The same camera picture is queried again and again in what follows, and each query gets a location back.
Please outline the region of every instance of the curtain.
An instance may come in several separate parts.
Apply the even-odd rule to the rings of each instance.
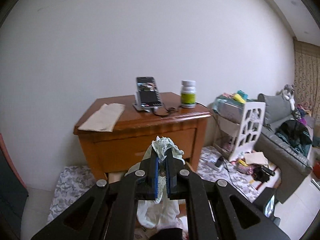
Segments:
[[[294,40],[294,52],[295,101],[312,111],[320,136],[320,47]]]

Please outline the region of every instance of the smartphone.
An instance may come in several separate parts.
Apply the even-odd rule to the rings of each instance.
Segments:
[[[153,77],[137,77],[141,107],[162,106],[156,81]]]

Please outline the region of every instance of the green label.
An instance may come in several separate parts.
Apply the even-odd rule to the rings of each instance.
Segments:
[[[193,105],[196,103],[196,94],[181,93],[181,103],[184,105]]]

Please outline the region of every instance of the light green cloth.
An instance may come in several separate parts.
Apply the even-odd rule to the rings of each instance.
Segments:
[[[170,138],[159,138],[159,136],[157,136],[156,141],[152,141],[151,145],[148,147],[143,156],[143,160],[150,158],[152,147],[159,157],[159,163],[162,163],[165,160],[165,152],[167,149],[171,148],[172,156],[182,160],[183,164],[185,164],[185,161],[182,159],[184,152],[179,150]],[[135,164],[129,169],[126,175],[137,171],[139,167],[140,163]],[[179,213],[178,200],[168,199],[165,177],[158,176],[158,197],[156,200],[139,200],[137,210],[139,223],[146,228],[161,227],[172,223],[179,225],[181,220],[176,218]]]

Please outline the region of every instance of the phone stand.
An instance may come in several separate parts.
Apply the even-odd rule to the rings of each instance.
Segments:
[[[157,110],[157,109],[158,109],[157,106],[141,107],[141,102],[140,102],[140,100],[139,100],[139,97],[138,97],[137,93],[138,93],[138,92],[136,92],[136,93],[134,94],[134,97],[136,98],[136,102],[135,102],[135,103],[132,103],[132,105],[134,106],[134,108],[135,108],[137,111],[139,111],[139,112],[141,112],[141,111],[146,111],[146,112],[150,112],[150,113],[151,113],[152,108],[153,108],[154,110]]]

